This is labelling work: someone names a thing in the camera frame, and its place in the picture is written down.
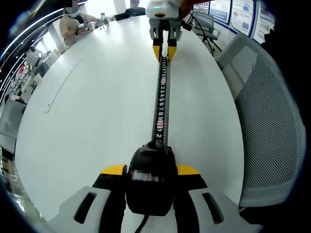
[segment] poster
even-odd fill
[[[209,2],[202,2],[199,4],[199,12],[208,15],[208,10],[209,10]]]
[[[209,13],[215,19],[229,23],[231,0],[215,0],[210,2]]]
[[[255,33],[253,39],[258,43],[264,42],[264,35],[274,28],[274,16],[267,10],[262,2],[258,2],[258,19],[256,22]]]
[[[249,36],[252,27],[253,13],[253,0],[233,0],[231,13],[232,27]]]
[[[193,5],[193,11],[199,11],[199,4]]]

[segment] man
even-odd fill
[[[27,56],[26,65],[28,66],[28,72],[30,72],[31,69],[34,69],[35,75],[39,73],[40,76],[43,77],[49,69],[48,65],[42,61],[43,53],[30,46],[27,48],[25,54]]]
[[[129,18],[131,16],[144,16],[145,13],[145,8],[143,7],[138,7],[139,5],[139,0],[131,0],[130,1],[130,9],[126,9],[126,11],[123,14],[115,15],[115,19],[121,20],[125,18]]]
[[[80,12],[77,0],[67,0],[64,6],[64,16],[60,19],[59,30],[65,43],[71,47],[78,40],[87,35],[90,31],[85,31],[87,23],[98,22],[102,20],[86,13]],[[85,24],[84,28],[79,28],[80,24]]]

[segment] gray mesh chair back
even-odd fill
[[[0,134],[17,138],[19,125],[23,117],[22,109],[25,106],[23,103],[8,99],[0,118]]]
[[[282,203],[299,174],[306,132],[278,65],[256,42],[235,36],[217,63],[235,101],[244,143],[240,206]]]

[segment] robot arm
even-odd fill
[[[177,49],[177,41],[182,32],[180,27],[191,31],[192,26],[179,18],[180,0],[151,0],[146,8],[146,16],[150,23],[150,37],[158,61],[162,55],[163,31],[168,31],[168,57],[171,61]]]

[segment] woman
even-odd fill
[[[59,29],[65,39],[65,43],[70,47],[76,42],[76,36],[85,34],[84,29],[78,29],[82,23],[98,22],[102,20],[86,13],[79,12],[79,6],[76,0],[70,1],[65,5],[64,16],[60,19]]]

